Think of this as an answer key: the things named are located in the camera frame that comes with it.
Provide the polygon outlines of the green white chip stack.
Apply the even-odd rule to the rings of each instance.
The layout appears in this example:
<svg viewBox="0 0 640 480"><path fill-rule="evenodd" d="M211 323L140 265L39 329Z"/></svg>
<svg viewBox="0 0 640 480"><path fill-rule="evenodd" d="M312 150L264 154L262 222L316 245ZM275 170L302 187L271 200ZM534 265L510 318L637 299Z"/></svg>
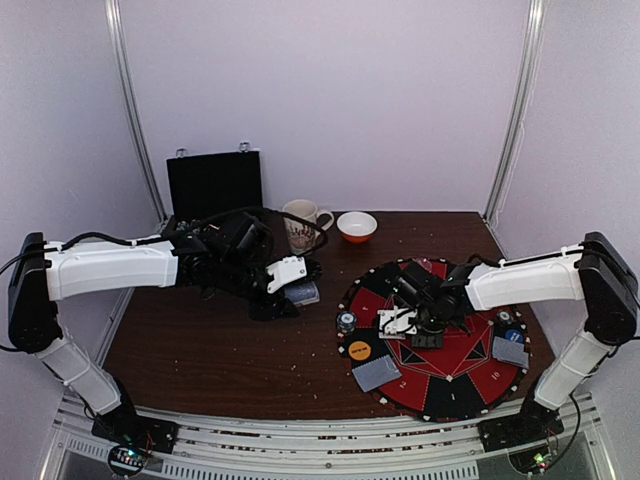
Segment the green white chip stack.
<svg viewBox="0 0 640 480"><path fill-rule="evenodd" d="M509 309L501 309L496 313L496 321L501 325L514 323L514 316Z"/></svg>
<svg viewBox="0 0 640 480"><path fill-rule="evenodd" d="M336 328L342 335L350 335L355 331L357 316L350 311L342 311L336 317Z"/></svg>

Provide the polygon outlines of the dealt blue cards pile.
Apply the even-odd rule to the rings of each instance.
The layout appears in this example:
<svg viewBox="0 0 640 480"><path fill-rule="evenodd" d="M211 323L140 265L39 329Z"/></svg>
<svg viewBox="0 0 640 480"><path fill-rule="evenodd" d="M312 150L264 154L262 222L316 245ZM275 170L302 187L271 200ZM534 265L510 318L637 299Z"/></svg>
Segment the dealt blue cards pile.
<svg viewBox="0 0 640 480"><path fill-rule="evenodd" d="M499 362L529 369L529 354L523 344L495 337L492 343L492 356Z"/></svg>
<svg viewBox="0 0 640 480"><path fill-rule="evenodd" d="M402 373L388 355L357 366L352 370L352 374L363 392L377 389L402 377Z"/></svg>

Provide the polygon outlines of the blue playing card deck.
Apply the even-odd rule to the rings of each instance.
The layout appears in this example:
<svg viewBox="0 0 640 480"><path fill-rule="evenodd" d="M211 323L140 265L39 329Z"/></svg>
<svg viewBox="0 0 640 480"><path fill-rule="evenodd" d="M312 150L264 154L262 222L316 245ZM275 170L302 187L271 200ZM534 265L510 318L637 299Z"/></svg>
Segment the blue playing card deck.
<svg viewBox="0 0 640 480"><path fill-rule="evenodd" d="M295 306L306 306L320 301L319 289L313 281L287 285L284 294Z"/></svg>

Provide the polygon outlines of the blue small blind button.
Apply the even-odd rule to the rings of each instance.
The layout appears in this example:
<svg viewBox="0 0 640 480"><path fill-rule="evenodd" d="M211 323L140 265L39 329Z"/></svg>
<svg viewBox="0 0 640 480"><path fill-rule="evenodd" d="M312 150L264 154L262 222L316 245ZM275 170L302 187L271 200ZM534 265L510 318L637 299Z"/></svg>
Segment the blue small blind button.
<svg viewBox="0 0 640 480"><path fill-rule="evenodd" d="M524 335L515 329L510 329L505 333L505 339L511 342L523 343Z"/></svg>

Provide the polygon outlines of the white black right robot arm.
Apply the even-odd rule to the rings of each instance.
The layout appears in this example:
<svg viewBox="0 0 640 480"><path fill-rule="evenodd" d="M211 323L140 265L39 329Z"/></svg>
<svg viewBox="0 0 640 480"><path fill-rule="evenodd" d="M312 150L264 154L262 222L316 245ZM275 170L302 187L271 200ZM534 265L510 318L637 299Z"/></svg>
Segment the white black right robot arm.
<svg viewBox="0 0 640 480"><path fill-rule="evenodd" d="M496 307L551 300L584 301L587 318L561 355L538 378L513 419L519 440L535 440L577 386L613 351L634 340L639 282L601 232L536 257L487 262L472 256L443 279L428 281L405 267L393 291L417 313L421 333L462 327L466 316Z"/></svg>

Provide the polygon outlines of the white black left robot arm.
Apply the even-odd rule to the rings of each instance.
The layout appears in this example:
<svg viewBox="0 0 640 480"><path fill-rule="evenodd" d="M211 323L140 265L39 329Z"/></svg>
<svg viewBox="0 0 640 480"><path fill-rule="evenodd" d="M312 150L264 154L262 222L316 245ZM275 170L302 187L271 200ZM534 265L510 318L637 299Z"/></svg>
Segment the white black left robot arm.
<svg viewBox="0 0 640 480"><path fill-rule="evenodd" d="M8 286L11 353L36 356L75 391L123 444L137 442L144 424L126 390L75 343L58 322L57 303L76 295L137 287L198 287L222 290L246 300L261 321L294 317L298 310L284 290L317 279L312 259L327 234L301 252L272 257L274 236L246 207L194 220L186 227L140 239L86 232L67 242L29 234L4 269Z"/></svg>

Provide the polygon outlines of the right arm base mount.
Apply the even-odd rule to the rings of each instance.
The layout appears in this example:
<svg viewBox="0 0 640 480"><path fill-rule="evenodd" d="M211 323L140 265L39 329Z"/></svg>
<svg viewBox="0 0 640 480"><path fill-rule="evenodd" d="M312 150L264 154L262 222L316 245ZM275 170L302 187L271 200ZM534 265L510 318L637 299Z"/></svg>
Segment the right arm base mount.
<svg viewBox="0 0 640 480"><path fill-rule="evenodd" d="M558 435L565 430L559 418L547 425L522 420L510 415L478 424L480 440L485 452L507 450L511 466L521 474L546 472L559 452Z"/></svg>

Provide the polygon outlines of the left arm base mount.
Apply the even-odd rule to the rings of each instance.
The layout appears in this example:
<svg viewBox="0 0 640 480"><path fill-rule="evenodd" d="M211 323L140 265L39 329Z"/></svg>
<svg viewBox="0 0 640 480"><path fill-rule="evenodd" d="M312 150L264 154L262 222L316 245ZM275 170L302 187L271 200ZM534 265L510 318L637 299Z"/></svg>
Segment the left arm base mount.
<svg viewBox="0 0 640 480"><path fill-rule="evenodd" d="M107 453L107 465L120 477L132 477L144 469L157 467L161 459L157 453L171 454L177 440L179 426L175 422L141 418L142 429L139 435L117 434L101 420L94 420L93 436L115 443Z"/></svg>

